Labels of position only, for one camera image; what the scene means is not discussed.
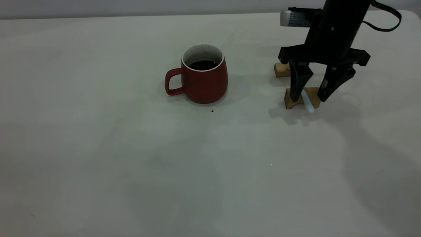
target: white marker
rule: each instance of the white marker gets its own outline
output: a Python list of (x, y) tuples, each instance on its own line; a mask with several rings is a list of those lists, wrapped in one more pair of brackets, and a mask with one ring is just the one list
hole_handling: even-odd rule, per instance
[(307, 96), (307, 93), (304, 89), (301, 91), (301, 97), (303, 97), (304, 105), (306, 106), (307, 111), (309, 113), (314, 113), (313, 104), (310, 101), (310, 98)]

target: wooden stand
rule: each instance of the wooden stand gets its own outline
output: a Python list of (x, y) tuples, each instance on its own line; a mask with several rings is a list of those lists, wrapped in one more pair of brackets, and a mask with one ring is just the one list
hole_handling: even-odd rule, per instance
[[(289, 64), (282, 64), (282, 63), (275, 63), (275, 75), (277, 78), (281, 78), (281, 77), (289, 77), (291, 76), (291, 71), (288, 70)], [(320, 99), (317, 96), (317, 93), (319, 91), (319, 88), (317, 87), (310, 87), (310, 88), (304, 88), (304, 90), (307, 93), (307, 96), (309, 97), (310, 101), (312, 102), (312, 105), (315, 109), (317, 109), (320, 106)], [(290, 94), (291, 89), (288, 88), (285, 91), (285, 107), (290, 110), (292, 109), (295, 105), (300, 105), (300, 104), (304, 104), (303, 98), (300, 96), (300, 99), (297, 102), (293, 102), (291, 99)]]
[(277, 78), (291, 76), (291, 71), (287, 69), (289, 63), (275, 63), (275, 75)]
[[(317, 96), (317, 93), (319, 91), (319, 88), (317, 87), (309, 87), (309, 88), (304, 88), (304, 90), (307, 93), (307, 96), (309, 97), (310, 101), (312, 102), (312, 105), (315, 109), (317, 109), (320, 106), (320, 99)], [(294, 101), (292, 101), (291, 96), (289, 95), (291, 91), (291, 88), (288, 88), (285, 91), (285, 107), (287, 108), (287, 110), (292, 109), (295, 105), (303, 105), (304, 101), (303, 101), (303, 97), (300, 96), (300, 99), (298, 99), (297, 102), (294, 103)]]

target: white table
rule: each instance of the white table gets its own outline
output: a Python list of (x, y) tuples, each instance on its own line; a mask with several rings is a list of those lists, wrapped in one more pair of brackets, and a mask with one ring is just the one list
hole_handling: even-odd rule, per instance
[[(314, 114), (285, 109), (273, 64), (308, 29), (277, 13), (0, 21), (0, 235), (419, 236), (421, 21), (402, 14), (362, 25), (368, 65)], [(227, 58), (212, 105), (164, 91), (195, 43)]]

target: dark liquid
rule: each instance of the dark liquid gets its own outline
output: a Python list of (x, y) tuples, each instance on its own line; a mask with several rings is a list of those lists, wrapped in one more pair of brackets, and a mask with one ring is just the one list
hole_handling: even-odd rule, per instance
[(189, 65), (189, 68), (198, 70), (198, 71), (206, 71), (206, 70), (215, 68), (216, 66), (218, 66), (218, 64), (219, 63), (214, 62), (214, 61), (205, 60), (205, 61), (194, 62)]

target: red mug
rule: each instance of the red mug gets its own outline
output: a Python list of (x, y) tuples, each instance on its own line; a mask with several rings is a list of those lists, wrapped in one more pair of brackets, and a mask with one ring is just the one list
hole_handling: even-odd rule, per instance
[[(217, 66), (208, 70), (190, 68), (194, 63), (203, 61), (210, 61)], [(178, 74), (181, 74), (181, 87), (169, 89), (171, 77)], [(172, 69), (165, 76), (165, 91), (168, 95), (185, 93), (189, 99), (200, 104), (221, 99), (227, 87), (228, 72), (224, 54), (210, 44), (197, 44), (187, 49), (181, 57), (181, 68)]]

